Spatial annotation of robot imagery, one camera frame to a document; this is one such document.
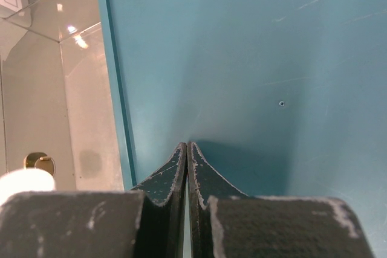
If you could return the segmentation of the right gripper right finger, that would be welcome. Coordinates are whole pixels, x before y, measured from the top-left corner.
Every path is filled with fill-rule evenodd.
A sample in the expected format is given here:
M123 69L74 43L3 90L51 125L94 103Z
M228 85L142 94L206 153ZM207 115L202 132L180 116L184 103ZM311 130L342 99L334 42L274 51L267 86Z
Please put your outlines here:
M356 214L317 196L250 197L187 145L193 257L372 257Z

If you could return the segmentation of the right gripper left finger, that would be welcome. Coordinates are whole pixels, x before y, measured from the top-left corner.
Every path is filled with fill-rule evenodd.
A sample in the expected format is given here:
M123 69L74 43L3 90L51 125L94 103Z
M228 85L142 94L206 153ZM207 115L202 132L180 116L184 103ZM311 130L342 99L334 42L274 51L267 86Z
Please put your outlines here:
M25 192L1 207L2 257L181 257L187 146L125 192Z

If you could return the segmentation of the clear acrylic drawer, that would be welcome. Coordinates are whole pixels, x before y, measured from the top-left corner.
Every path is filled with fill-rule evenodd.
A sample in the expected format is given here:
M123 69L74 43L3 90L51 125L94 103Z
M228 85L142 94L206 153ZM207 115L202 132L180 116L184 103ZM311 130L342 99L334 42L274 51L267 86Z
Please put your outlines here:
M32 152L59 190L123 190L98 0L1 0L1 173Z

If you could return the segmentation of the teal drawer cabinet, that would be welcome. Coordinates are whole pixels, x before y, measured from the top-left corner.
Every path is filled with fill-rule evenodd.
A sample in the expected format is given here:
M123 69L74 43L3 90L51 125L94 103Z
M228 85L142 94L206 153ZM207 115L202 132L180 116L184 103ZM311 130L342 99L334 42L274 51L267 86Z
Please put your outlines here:
M99 0L123 183L180 142L251 196L333 196L386 256L386 0Z

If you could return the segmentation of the lavender white tube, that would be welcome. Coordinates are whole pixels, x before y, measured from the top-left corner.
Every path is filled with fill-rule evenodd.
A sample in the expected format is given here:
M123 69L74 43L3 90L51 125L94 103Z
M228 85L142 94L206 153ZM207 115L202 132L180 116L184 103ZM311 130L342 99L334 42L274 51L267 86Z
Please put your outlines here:
M1 175L1 205L22 192L50 192L56 190L54 177L35 168L18 169Z

